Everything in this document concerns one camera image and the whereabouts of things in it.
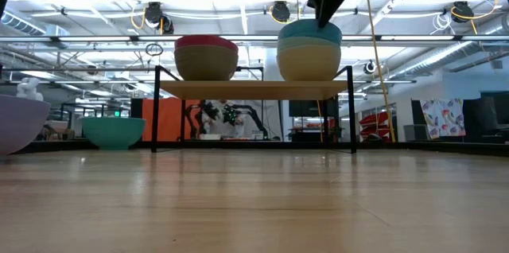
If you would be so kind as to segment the blue bowl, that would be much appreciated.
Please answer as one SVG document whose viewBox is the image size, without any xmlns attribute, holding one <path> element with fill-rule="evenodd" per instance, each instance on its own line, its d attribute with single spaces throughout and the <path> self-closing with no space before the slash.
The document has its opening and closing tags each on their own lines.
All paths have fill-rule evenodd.
<svg viewBox="0 0 509 253">
<path fill-rule="evenodd" d="M 278 39 L 289 37 L 315 37 L 341 44 L 343 34 L 340 28 L 330 22 L 320 28 L 316 19 L 301 19 L 285 25 L 278 33 Z"/>
</svg>

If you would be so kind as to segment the mint green bowl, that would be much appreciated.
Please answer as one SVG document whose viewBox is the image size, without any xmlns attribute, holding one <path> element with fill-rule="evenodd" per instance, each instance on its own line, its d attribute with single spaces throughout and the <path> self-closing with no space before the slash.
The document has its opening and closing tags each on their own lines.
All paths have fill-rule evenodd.
<svg viewBox="0 0 509 253">
<path fill-rule="evenodd" d="M 277 50 L 281 52 L 286 49 L 310 45 L 331 46 L 334 48 L 340 47 L 340 45 L 335 42 L 318 37 L 287 37 L 278 40 Z"/>
</svg>

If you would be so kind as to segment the magenta bowl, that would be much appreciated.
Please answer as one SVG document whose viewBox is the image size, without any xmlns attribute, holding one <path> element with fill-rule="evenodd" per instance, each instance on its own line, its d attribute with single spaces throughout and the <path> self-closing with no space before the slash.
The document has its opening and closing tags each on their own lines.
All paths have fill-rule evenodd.
<svg viewBox="0 0 509 253">
<path fill-rule="evenodd" d="M 194 45 L 213 45 L 230 49 L 236 53 L 239 51 L 238 46 L 235 43 L 215 35 L 186 35 L 178 38 L 174 45 L 175 49 Z"/>
</svg>

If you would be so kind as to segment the teal bowl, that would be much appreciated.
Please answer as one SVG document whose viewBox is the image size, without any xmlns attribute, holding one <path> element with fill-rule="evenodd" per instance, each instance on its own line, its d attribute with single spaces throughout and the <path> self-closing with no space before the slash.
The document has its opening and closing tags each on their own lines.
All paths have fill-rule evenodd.
<svg viewBox="0 0 509 253">
<path fill-rule="evenodd" d="M 127 150 L 140 140 L 146 126 L 140 118 L 87 117 L 81 121 L 85 138 L 101 150 Z"/>
</svg>

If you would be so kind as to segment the lavender bowl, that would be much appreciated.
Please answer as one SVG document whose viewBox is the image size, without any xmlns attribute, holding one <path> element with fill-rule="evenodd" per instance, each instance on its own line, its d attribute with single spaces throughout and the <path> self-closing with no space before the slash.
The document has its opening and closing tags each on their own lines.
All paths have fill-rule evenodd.
<svg viewBox="0 0 509 253">
<path fill-rule="evenodd" d="M 0 156 L 29 145 L 43 128 L 50 107 L 44 101 L 0 95 Z"/>
</svg>

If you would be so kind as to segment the cream bowl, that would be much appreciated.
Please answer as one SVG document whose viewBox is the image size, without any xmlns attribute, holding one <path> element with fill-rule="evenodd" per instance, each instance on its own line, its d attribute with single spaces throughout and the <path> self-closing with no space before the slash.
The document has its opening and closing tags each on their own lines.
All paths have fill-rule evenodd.
<svg viewBox="0 0 509 253">
<path fill-rule="evenodd" d="M 277 55 L 279 72 L 285 81 L 330 81 L 339 70 L 341 49 L 307 45 L 282 50 Z"/>
</svg>

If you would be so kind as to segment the black screen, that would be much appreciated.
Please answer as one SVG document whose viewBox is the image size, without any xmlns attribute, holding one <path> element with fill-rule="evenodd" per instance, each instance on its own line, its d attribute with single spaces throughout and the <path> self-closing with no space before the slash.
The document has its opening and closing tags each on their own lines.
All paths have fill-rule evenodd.
<svg viewBox="0 0 509 253">
<path fill-rule="evenodd" d="M 321 100 L 290 100 L 289 115 L 291 117 L 318 117 L 324 114 L 324 106 L 327 108 L 329 117 L 335 117 L 339 114 L 339 108 L 336 103 L 329 99 L 327 102 Z"/>
</svg>

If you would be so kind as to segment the red storage bins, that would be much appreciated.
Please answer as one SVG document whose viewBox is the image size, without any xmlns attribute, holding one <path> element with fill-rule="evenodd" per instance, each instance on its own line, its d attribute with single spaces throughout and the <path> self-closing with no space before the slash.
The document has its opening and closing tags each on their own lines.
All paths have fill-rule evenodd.
<svg viewBox="0 0 509 253">
<path fill-rule="evenodd" d="M 359 124 L 362 138 L 367 138 L 370 134 L 376 134 L 380 138 L 390 139 L 389 116 L 385 111 L 368 115 Z"/>
</svg>

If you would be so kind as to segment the grey-brown bowl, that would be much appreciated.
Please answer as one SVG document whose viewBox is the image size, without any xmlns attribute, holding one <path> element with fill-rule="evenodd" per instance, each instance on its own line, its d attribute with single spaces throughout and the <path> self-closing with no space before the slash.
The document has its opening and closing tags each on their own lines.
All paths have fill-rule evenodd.
<svg viewBox="0 0 509 253">
<path fill-rule="evenodd" d="M 191 45 L 174 51 L 177 71 L 183 80 L 229 80 L 238 64 L 238 53 L 214 45 Z"/>
</svg>

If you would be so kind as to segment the person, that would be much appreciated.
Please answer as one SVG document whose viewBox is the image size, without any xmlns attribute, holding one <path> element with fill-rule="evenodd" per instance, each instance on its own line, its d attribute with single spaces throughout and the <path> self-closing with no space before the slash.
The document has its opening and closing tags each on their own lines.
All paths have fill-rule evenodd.
<svg viewBox="0 0 509 253">
<path fill-rule="evenodd" d="M 233 106 L 230 100 L 207 100 L 216 112 L 212 118 L 206 112 L 202 112 L 201 121 L 204 124 L 206 134 L 220 134 L 222 138 L 241 138 L 244 131 L 244 115 L 236 115 L 234 124 L 227 121 L 224 116 L 227 114 L 226 107 Z"/>
</svg>

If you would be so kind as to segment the grey bin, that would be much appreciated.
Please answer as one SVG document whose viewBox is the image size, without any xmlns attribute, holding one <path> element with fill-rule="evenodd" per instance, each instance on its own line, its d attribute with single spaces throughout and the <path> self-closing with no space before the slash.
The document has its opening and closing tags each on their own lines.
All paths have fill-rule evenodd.
<svg viewBox="0 0 509 253">
<path fill-rule="evenodd" d="M 425 125 L 405 125 L 403 130 L 407 142 L 425 141 L 427 139 L 427 129 Z"/>
</svg>

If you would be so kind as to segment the colourful patterned cloth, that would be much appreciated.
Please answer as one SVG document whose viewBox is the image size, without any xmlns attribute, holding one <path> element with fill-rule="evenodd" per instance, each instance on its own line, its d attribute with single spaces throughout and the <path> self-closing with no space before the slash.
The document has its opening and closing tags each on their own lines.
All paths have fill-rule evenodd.
<svg viewBox="0 0 509 253">
<path fill-rule="evenodd" d="M 466 135 L 462 99 L 428 99 L 419 101 L 431 139 Z"/>
</svg>

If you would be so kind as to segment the orange partition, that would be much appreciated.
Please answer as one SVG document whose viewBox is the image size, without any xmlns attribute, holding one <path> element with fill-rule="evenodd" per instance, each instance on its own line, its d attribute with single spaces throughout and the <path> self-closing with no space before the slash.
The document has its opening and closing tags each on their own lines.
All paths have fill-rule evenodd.
<svg viewBox="0 0 509 253">
<path fill-rule="evenodd" d="M 177 142 L 181 136 L 181 100 L 174 97 L 160 99 L 158 113 L 158 141 Z M 146 121 L 142 141 L 149 142 L 152 138 L 152 99 L 142 101 L 142 118 Z"/>
</svg>

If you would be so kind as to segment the black cabinet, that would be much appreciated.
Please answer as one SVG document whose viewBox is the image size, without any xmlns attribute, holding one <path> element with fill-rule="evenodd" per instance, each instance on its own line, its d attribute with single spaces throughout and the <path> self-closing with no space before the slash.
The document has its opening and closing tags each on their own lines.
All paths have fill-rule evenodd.
<svg viewBox="0 0 509 253">
<path fill-rule="evenodd" d="M 463 113 L 466 142 L 509 144 L 509 91 L 466 99 Z"/>
</svg>

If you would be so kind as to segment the black metal rack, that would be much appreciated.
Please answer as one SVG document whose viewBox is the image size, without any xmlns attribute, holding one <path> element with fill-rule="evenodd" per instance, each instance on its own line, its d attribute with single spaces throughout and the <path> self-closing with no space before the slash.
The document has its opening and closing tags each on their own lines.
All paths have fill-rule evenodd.
<svg viewBox="0 0 509 253">
<path fill-rule="evenodd" d="M 75 139 L 84 138 L 82 118 L 93 117 L 129 117 L 130 108 L 123 105 L 108 103 L 62 103 L 60 105 L 60 119 L 67 115 L 68 129 L 75 134 Z"/>
</svg>

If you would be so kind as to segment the white robot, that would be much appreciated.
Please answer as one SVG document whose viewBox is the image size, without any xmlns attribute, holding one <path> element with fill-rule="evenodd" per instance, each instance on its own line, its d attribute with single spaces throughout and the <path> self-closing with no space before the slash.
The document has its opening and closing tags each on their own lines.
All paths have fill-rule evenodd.
<svg viewBox="0 0 509 253">
<path fill-rule="evenodd" d="M 24 99 L 43 101 L 43 95 L 37 91 L 39 83 L 38 78 L 23 78 L 21 83 L 17 85 L 16 96 Z"/>
</svg>

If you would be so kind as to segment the silver ventilation duct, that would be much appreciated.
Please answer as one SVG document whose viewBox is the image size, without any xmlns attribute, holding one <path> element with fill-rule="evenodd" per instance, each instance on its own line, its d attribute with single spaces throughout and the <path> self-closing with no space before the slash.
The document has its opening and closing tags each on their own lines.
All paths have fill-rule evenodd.
<svg viewBox="0 0 509 253">
<path fill-rule="evenodd" d="M 387 79 L 396 80 L 402 79 L 404 76 L 417 76 L 424 72 L 431 72 L 436 68 L 480 52 L 481 45 L 484 45 L 485 42 L 502 40 L 509 40 L 509 29 L 502 26 L 490 29 L 482 35 L 464 35 L 459 41 L 447 47 L 438 47 L 415 57 L 400 68 L 391 71 Z"/>
</svg>

